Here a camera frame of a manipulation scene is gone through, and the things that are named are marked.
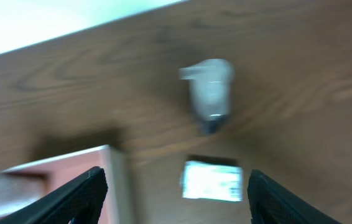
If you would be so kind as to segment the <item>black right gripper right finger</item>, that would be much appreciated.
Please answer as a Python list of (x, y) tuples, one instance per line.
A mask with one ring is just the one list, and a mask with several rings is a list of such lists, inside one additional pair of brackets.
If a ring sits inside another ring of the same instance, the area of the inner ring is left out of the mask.
[(252, 224), (339, 224), (259, 170), (248, 182)]

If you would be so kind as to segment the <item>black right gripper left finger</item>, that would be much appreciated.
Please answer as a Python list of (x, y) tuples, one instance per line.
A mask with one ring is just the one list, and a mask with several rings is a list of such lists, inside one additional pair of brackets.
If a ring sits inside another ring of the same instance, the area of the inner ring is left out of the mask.
[(0, 224), (97, 224), (107, 191), (104, 169), (95, 166)]

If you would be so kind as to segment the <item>clear pump bottle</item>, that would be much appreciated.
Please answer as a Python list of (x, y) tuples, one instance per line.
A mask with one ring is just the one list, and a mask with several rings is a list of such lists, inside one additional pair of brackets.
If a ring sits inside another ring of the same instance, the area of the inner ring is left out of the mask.
[(213, 134), (225, 122), (231, 110), (233, 65), (211, 58), (179, 69), (181, 80), (189, 81), (192, 109), (203, 134)]

